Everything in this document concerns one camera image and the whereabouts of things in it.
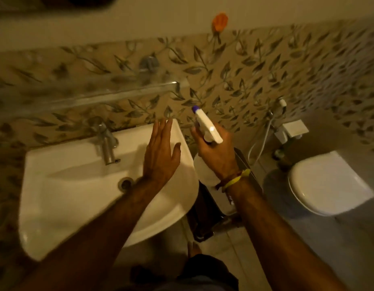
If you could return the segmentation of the person's left hand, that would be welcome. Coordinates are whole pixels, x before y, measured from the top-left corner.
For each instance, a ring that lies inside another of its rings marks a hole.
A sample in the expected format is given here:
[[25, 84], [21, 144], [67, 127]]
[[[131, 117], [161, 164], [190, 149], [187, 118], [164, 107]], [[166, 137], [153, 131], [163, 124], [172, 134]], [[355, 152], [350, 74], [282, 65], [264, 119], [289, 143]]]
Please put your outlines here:
[[150, 187], [159, 192], [171, 179], [180, 162], [172, 162], [171, 149], [171, 128], [173, 120], [167, 120], [167, 139], [162, 146], [158, 146], [158, 126], [155, 121], [149, 144], [146, 147], [143, 177], [150, 184]]

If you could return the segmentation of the person's right hand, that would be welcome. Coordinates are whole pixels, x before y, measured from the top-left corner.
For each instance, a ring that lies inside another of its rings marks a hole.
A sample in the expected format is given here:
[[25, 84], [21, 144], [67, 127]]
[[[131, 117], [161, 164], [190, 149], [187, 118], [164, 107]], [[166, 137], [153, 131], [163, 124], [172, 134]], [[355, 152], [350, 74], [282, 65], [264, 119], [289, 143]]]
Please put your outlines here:
[[207, 144], [207, 151], [204, 155], [199, 154], [199, 156], [202, 157], [217, 178], [222, 183], [225, 183], [237, 176], [240, 169], [235, 159], [232, 133], [216, 122], [214, 122], [214, 126], [222, 137], [223, 142], [215, 146]]

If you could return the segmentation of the white spray bottle blue nozzle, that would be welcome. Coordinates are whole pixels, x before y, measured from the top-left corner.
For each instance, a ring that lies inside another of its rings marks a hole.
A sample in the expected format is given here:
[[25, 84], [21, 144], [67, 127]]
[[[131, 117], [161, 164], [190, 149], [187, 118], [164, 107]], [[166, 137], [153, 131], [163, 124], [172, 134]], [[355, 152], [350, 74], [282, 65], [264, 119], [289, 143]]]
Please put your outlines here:
[[[222, 143], [222, 137], [206, 113], [197, 105], [192, 107], [192, 111], [195, 114], [195, 122], [198, 125], [197, 130], [202, 133], [205, 143], [209, 146]], [[194, 156], [194, 169], [199, 181], [206, 187], [216, 187], [220, 183], [215, 173], [207, 166], [198, 153]]]

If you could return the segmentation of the person's left forearm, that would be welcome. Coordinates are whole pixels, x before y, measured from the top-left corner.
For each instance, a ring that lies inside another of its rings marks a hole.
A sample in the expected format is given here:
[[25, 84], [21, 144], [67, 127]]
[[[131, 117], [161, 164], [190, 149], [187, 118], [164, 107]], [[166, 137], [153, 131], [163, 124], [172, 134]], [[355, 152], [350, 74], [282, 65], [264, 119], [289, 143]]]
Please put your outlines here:
[[94, 291], [167, 181], [143, 176], [102, 214], [51, 251], [12, 291]]

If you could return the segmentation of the person's right forearm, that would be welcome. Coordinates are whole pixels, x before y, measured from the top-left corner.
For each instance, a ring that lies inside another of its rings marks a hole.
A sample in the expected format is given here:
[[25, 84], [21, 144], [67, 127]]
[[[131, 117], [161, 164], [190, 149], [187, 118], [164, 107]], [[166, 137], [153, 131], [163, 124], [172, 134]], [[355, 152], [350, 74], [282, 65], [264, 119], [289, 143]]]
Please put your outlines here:
[[242, 218], [273, 291], [348, 291], [247, 177], [226, 192]]

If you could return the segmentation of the chrome basin tap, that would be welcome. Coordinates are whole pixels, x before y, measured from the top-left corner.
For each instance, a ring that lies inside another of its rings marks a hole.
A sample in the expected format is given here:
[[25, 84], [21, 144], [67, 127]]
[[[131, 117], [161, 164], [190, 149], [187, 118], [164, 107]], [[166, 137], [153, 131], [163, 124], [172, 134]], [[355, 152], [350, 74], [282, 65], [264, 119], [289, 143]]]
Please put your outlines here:
[[118, 139], [112, 134], [111, 130], [102, 119], [96, 116], [88, 120], [92, 130], [96, 133], [97, 143], [100, 145], [103, 162], [106, 166], [118, 163], [115, 157], [114, 149], [118, 147]]

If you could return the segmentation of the yellow wrist band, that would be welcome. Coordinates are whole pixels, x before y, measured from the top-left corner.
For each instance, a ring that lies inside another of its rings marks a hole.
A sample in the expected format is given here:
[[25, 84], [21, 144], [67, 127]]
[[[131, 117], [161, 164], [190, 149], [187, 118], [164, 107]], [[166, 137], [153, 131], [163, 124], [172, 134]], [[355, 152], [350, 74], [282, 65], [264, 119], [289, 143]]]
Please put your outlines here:
[[250, 170], [250, 169], [246, 169], [246, 170], [243, 170], [243, 171], [241, 171], [241, 172], [238, 172], [238, 173], [237, 173], [237, 176], [231, 178], [229, 181], [226, 181], [226, 182], [224, 183], [224, 185], [221, 186], [221, 188], [222, 188], [222, 192], [225, 193], [226, 190], [227, 190], [230, 186], [236, 184], [236, 183], [237, 183], [239, 180], [241, 180], [242, 178], [244, 178], [244, 177], [248, 177], [248, 176], [250, 175], [250, 173], [251, 173], [251, 170]]

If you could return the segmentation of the metal basin drain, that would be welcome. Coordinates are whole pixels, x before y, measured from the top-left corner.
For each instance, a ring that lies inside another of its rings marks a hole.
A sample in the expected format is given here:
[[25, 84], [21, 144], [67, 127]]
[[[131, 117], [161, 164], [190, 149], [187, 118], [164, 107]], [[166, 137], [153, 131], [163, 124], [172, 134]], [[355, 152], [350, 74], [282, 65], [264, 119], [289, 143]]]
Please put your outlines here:
[[132, 188], [134, 184], [135, 181], [131, 177], [124, 177], [118, 182], [117, 187], [120, 192], [126, 193]]

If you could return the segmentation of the white hand bidet sprayer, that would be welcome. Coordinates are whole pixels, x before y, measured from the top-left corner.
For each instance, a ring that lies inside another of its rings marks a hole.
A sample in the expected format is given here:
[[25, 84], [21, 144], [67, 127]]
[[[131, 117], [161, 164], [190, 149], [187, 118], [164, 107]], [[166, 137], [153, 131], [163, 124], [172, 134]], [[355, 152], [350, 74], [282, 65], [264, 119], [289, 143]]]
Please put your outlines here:
[[277, 98], [267, 111], [269, 119], [275, 119], [284, 115], [287, 111], [287, 102], [283, 97]]

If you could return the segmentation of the white ceramic wash basin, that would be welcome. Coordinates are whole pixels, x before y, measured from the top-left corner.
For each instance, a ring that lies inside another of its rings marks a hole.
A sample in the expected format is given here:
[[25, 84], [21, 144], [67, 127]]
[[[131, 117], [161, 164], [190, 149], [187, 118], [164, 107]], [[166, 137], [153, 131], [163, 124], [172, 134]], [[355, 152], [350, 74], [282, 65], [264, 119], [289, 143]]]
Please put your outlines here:
[[[94, 219], [124, 192], [122, 183], [142, 176], [146, 146], [153, 124], [113, 135], [117, 163], [105, 165], [96, 138], [29, 151], [20, 194], [19, 236], [25, 253], [41, 261], [62, 241]], [[170, 134], [171, 148], [181, 143], [180, 166], [138, 221], [124, 247], [138, 244], [166, 230], [194, 205], [199, 180], [193, 157], [177, 120]]]

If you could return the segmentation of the person's dark shorts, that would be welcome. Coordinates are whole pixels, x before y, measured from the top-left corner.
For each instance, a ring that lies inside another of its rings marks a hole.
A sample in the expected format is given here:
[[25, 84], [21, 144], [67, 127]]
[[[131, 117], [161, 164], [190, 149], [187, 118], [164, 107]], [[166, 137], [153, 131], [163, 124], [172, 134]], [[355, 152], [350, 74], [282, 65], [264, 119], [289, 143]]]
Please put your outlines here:
[[166, 279], [149, 269], [136, 266], [131, 284], [114, 291], [239, 291], [239, 280], [219, 259], [197, 254], [189, 257], [179, 276]]

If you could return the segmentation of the white toilet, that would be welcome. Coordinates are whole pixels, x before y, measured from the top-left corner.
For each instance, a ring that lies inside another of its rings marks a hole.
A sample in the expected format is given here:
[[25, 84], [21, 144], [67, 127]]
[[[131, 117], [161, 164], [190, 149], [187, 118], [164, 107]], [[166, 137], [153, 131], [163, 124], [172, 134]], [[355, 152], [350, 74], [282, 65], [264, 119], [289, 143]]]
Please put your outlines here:
[[340, 215], [374, 198], [374, 190], [337, 151], [296, 163], [287, 179], [296, 200], [320, 216]]

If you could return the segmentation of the round chrome shelf bracket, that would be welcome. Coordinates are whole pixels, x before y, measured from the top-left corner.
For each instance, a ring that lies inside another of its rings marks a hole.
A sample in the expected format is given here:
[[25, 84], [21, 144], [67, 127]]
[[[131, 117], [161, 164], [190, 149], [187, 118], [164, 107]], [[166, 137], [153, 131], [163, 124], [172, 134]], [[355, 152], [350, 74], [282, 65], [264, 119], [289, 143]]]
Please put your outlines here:
[[144, 73], [156, 73], [160, 63], [158, 59], [153, 55], [148, 55], [141, 58], [139, 62], [139, 71]]

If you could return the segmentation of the glass wall shelf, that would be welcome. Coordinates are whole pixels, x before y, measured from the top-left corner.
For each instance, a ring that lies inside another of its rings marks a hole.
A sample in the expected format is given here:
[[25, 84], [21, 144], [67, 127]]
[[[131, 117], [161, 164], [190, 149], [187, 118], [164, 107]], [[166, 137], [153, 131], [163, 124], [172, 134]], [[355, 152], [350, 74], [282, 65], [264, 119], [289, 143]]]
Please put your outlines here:
[[165, 82], [144, 84], [122, 81], [120, 84], [88, 83], [87, 85], [0, 89], [0, 121], [16, 117], [32, 116], [39, 112], [56, 111], [71, 107], [98, 103], [112, 103], [147, 95], [156, 95], [180, 90], [183, 85], [173, 79]]

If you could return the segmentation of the orange wall hook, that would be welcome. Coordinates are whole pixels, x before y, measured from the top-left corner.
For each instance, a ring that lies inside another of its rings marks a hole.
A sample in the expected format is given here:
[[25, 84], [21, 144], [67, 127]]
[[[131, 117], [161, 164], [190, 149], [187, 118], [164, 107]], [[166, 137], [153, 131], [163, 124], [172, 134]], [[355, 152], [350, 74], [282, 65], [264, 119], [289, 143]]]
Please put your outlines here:
[[220, 34], [228, 24], [228, 15], [224, 12], [217, 14], [211, 22], [211, 30], [214, 34]]

